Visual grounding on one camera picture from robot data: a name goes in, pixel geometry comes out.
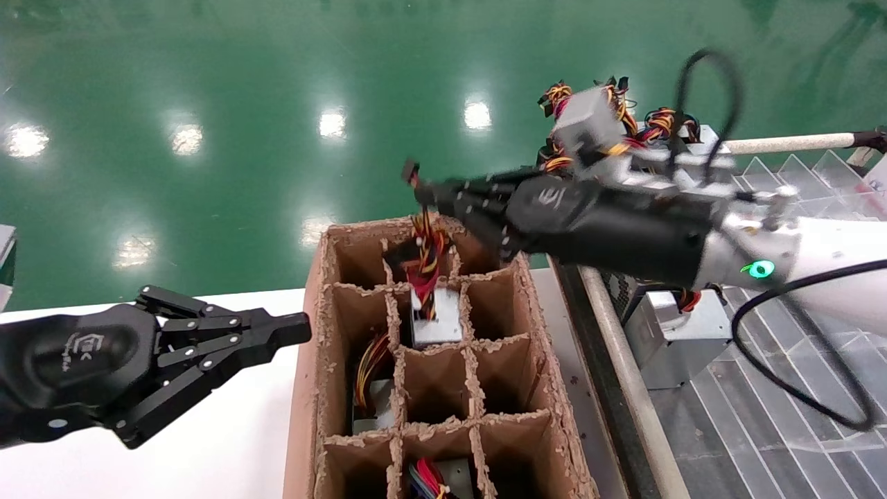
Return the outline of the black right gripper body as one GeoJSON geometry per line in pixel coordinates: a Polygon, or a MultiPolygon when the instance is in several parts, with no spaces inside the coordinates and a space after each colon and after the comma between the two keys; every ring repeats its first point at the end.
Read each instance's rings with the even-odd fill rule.
{"type": "Polygon", "coordinates": [[[712,231],[709,203],[551,176],[520,183],[506,218],[524,252],[678,286],[696,281],[712,231]]]}

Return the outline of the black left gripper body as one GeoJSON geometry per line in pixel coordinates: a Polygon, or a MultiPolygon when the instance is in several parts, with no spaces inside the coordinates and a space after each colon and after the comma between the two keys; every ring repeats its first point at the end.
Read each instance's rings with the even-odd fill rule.
{"type": "Polygon", "coordinates": [[[2,325],[2,446],[104,428],[137,448],[165,427],[159,323],[129,304],[2,325]]]}

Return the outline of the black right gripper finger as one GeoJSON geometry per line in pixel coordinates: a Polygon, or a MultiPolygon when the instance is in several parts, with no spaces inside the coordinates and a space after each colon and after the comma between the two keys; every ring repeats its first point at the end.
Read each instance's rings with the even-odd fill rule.
{"type": "Polygon", "coordinates": [[[502,263],[510,264],[517,256],[516,239],[496,202],[456,201],[454,217],[502,263]]]}
{"type": "Polygon", "coordinates": [[[416,174],[416,201],[425,207],[451,209],[457,200],[479,199],[485,202],[506,202],[522,181],[528,179],[528,171],[511,170],[472,179],[446,179],[431,182],[416,174]]]}

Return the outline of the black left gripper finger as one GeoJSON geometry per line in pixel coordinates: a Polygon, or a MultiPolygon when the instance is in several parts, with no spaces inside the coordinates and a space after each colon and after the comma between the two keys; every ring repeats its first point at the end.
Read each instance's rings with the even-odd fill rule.
{"type": "Polygon", "coordinates": [[[168,367],[160,367],[155,377],[159,387],[108,416],[108,427],[127,448],[139,448],[241,370],[269,363],[279,349],[312,337],[310,331],[245,331],[189,347],[183,352],[182,373],[167,374],[168,367]]]}
{"type": "Polygon", "coordinates": [[[204,331],[270,331],[283,335],[310,335],[310,319],[305,313],[275,317],[263,308],[228,310],[194,297],[160,288],[146,286],[137,295],[135,307],[166,321],[161,326],[168,333],[196,333],[204,331]]]}

